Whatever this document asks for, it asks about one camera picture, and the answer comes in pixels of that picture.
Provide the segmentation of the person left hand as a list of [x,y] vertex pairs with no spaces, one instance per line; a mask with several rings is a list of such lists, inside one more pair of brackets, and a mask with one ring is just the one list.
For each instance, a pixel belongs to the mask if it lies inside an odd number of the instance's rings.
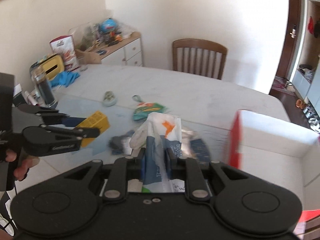
[[[6,158],[5,161],[12,163],[17,159],[17,154],[12,150],[6,150]],[[22,181],[25,179],[28,170],[34,166],[36,166],[40,162],[40,159],[38,157],[34,157],[31,155],[28,155],[25,157],[21,164],[17,166],[17,168],[14,170],[13,175],[18,181]]]

